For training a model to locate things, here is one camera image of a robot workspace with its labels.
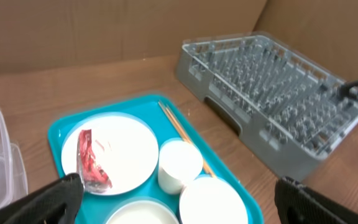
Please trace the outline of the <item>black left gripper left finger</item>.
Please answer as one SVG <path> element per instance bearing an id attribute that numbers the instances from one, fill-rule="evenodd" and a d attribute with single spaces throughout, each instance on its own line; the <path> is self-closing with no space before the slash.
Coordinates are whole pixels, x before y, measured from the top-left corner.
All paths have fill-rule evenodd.
<path id="1" fill-rule="evenodd" d="M 0 224 L 74 223 L 84 187 L 77 173 L 68 174 L 0 209 Z"/>

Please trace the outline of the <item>grey bowl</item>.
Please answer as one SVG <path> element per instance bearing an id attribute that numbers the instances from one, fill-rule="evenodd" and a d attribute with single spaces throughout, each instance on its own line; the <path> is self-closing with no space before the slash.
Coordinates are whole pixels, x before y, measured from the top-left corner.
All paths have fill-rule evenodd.
<path id="1" fill-rule="evenodd" d="M 163 203 L 142 199 L 127 202 L 112 212 L 105 224 L 179 224 L 176 215 Z"/>

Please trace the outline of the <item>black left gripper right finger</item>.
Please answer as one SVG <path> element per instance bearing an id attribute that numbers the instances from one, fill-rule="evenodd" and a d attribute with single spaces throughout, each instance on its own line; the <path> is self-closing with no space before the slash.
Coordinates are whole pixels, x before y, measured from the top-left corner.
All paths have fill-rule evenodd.
<path id="1" fill-rule="evenodd" d="M 276 181 L 274 202 L 282 224 L 358 224 L 358 214 L 290 177 Z"/>

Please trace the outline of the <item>red snack wrapper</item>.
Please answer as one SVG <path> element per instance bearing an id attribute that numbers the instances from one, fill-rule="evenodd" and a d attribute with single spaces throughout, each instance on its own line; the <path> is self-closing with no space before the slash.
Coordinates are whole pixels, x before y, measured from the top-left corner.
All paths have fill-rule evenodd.
<path id="1" fill-rule="evenodd" d="M 77 141 L 76 171 L 86 192 L 101 194 L 112 187 L 112 182 L 97 161 L 92 143 L 92 130 L 81 130 Z"/>

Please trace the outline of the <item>wooden chopstick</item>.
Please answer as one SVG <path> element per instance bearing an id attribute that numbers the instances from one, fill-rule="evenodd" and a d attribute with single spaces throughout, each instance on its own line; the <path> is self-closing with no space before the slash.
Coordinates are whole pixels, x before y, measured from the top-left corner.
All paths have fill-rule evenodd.
<path id="1" fill-rule="evenodd" d="M 216 177 L 200 149 L 190 139 L 173 111 L 161 101 L 158 102 L 158 105 L 180 136 L 180 140 L 169 140 L 164 145 L 163 165 L 167 165 L 168 171 L 177 177 L 196 177 L 202 170 L 205 174 Z"/>
<path id="2" fill-rule="evenodd" d="M 184 127 L 179 122 L 178 118 L 173 114 L 173 111 L 167 105 L 164 104 L 162 104 L 162 108 L 164 108 L 167 116 L 169 117 L 171 123 L 174 125 L 175 129 L 177 130 L 181 138 L 188 143 L 194 144 L 191 138 L 189 137 L 189 135 L 187 134 L 187 132 L 185 131 Z M 209 164 L 205 159 L 203 159 L 203 170 L 211 177 L 216 178 L 216 174 L 214 173 L 214 171 L 212 170 L 212 168 L 209 166 Z"/>

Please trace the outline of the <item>white cup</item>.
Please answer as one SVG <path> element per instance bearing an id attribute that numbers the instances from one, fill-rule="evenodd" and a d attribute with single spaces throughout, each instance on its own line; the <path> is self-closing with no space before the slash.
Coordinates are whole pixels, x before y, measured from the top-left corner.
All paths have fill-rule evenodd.
<path id="1" fill-rule="evenodd" d="M 158 159 L 158 184 L 167 194 L 179 194 L 203 170 L 203 156 L 192 143 L 169 139 L 162 144 Z"/>

